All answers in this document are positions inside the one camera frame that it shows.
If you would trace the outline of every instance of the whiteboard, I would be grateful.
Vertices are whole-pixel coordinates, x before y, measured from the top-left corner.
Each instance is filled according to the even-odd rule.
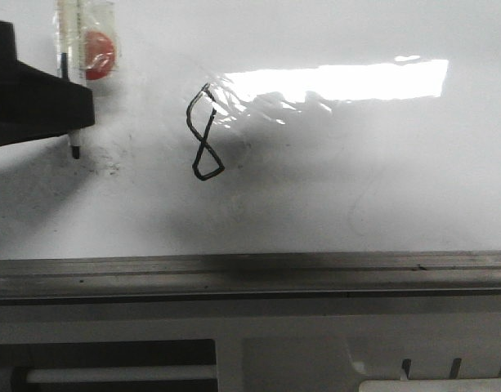
[[[0,0],[0,19],[54,74],[52,3]],[[0,148],[0,259],[501,249],[501,0],[117,0],[115,14],[119,66],[83,158],[64,137]],[[434,60],[432,92],[405,96],[397,76],[372,90],[371,67]],[[325,66],[337,79],[300,100],[256,73],[313,82]],[[201,182],[185,110],[227,74],[260,95],[214,124],[226,170]]]

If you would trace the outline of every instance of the plastic part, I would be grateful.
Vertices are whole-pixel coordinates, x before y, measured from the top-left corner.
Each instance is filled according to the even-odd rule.
[[[60,55],[69,53],[69,62],[83,80],[109,76],[115,69],[118,47],[114,4],[103,0],[57,0],[56,4]]]
[[[116,59],[112,40],[100,31],[89,30],[85,35],[85,48],[87,79],[97,80],[108,76]]]
[[[501,392],[501,379],[365,381],[359,392]]]

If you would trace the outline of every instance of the metal rail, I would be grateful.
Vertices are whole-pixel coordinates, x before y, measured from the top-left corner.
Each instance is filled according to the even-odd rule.
[[[0,300],[438,290],[501,290],[501,252],[0,261]]]

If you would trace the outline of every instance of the black object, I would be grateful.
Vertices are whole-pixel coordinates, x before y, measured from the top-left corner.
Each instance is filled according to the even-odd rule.
[[[14,28],[0,21],[0,146],[61,136],[94,122],[92,91],[18,61]]]
[[[27,384],[27,367],[15,367],[11,376],[12,392],[40,392],[39,385]]]
[[[208,119],[207,126],[204,128],[204,134],[202,136],[192,124],[192,118],[191,118],[192,109],[204,94],[206,94],[208,98],[212,100],[212,102],[216,102],[214,95],[210,92],[209,88],[210,84],[209,83],[205,84],[201,88],[201,90],[197,93],[197,95],[194,97],[194,99],[189,103],[188,108],[186,108],[186,125],[188,125],[188,128],[192,131],[195,138],[201,142],[201,144],[199,145],[198,152],[195,155],[194,163],[192,164],[192,169],[194,169],[195,176],[198,177],[201,181],[209,180],[217,176],[221,172],[223,172],[223,170],[225,170],[225,166],[223,165],[223,162],[221,161],[219,156],[216,154],[216,151],[214,151],[214,149],[207,142],[208,134],[210,133],[210,127],[212,126],[214,118],[216,117],[217,111],[214,108],[212,108],[212,112],[210,113],[210,118]],[[201,161],[204,149],[207,149],[207,151],[210,153],[210,155],[212,155],[212,158],[214,158],[214,160],[218,165],[218,168],[216,170],[211,171],[207,174],[201,174],[201,171],[199,171],[199,161]]]

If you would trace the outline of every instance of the white rod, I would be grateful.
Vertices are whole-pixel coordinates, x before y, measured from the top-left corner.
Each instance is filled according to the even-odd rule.
[[[83,2],[80,0],[57,0],[56,8],[58,18],[58,47],[60,54],[66,53],[68,56],[69,80],[86,86]],[[82,144],[81,139],[80,129],[69,132],[69,145],[77,151]]]
[[[30,384],[215,380],[216,378],[216,365],[35,369],[27,374],[27,382]]]

